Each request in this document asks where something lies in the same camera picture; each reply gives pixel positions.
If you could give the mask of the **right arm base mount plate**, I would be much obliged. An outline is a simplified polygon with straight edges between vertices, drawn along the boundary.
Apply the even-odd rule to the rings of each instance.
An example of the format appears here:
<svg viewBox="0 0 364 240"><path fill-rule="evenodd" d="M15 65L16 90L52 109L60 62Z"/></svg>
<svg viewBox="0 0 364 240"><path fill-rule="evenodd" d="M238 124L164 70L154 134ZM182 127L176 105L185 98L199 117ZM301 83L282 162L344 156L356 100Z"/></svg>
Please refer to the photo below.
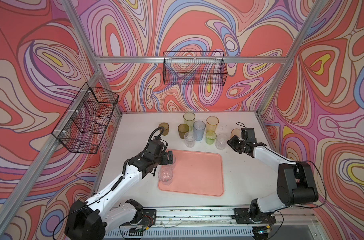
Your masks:
<svg viewBox="0 0 364 240"><path fill-rule="evenodd" d="M250 208L234 208L234 214L230 217L237 224L274 225L276 218L273 213L253 213Z"/></svg>

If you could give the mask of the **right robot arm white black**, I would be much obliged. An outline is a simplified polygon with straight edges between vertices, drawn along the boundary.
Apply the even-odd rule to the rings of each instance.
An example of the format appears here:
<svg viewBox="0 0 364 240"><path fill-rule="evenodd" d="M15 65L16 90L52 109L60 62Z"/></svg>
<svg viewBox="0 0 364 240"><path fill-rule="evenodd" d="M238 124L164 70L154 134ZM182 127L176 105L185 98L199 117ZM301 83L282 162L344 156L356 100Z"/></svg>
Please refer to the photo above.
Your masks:
<svg viewBox="0 0 364 240"><path fill-rule="evenodd" d="M312 168L307 162L289 160L258 142L254 128L247 128L241 122L236 124L241 126L241 137L233 136L227 141L231 149L263 162L277 173L276 191L251 202L248 210L251 221L257 223L278 210L319 200Z"/></svg>

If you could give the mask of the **olive brown short cup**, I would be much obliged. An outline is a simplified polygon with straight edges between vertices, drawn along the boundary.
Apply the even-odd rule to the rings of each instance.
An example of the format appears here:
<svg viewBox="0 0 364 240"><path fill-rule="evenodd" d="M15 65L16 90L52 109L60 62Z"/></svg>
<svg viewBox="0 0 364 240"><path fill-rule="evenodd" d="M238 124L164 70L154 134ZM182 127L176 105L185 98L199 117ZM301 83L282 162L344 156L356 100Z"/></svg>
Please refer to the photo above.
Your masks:
<svg viewBox="0 0 364 240"><path fill-rule="evenodd" d="M189 132L189 126L187 124L180 124L178 126L178 133L181 139L184 139L186 133Z"/></svg>

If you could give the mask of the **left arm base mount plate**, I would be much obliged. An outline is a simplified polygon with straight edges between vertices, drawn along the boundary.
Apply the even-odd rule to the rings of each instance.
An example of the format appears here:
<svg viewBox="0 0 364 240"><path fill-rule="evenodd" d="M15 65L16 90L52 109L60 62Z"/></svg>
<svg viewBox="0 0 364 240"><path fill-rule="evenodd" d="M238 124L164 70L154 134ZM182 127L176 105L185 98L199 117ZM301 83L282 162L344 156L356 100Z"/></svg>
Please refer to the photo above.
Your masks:
<svg viewBox="0 0 364 240"><path fill-rule="evenodd" d="M156 216L156 209L144 209L139 214L136 214L131 222L124 223L123 226L151 227L156 223Z"/></svg>

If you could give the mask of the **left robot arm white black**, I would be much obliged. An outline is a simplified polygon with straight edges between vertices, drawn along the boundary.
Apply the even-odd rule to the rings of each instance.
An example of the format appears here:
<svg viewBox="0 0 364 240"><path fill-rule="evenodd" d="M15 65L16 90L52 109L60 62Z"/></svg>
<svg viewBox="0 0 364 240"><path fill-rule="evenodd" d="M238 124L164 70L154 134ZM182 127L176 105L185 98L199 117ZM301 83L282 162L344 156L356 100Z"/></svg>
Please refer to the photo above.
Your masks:
<svg viewBox="0 0 364 240"><path fill-rule="evenodd" d="M168 143L161 139L164 127L156 128L145 148L134 157L125 160L123 170L98 193L82 202L71 205L64 233L71 240L102 240L105 234L121 225L134 226L133 232L142 233L156 222L155 214L144 211L143 206L130 199L120 207L114 205L136 183L147 175L155 175L157 167L172 165L174 156L168 151Z"/></svg>

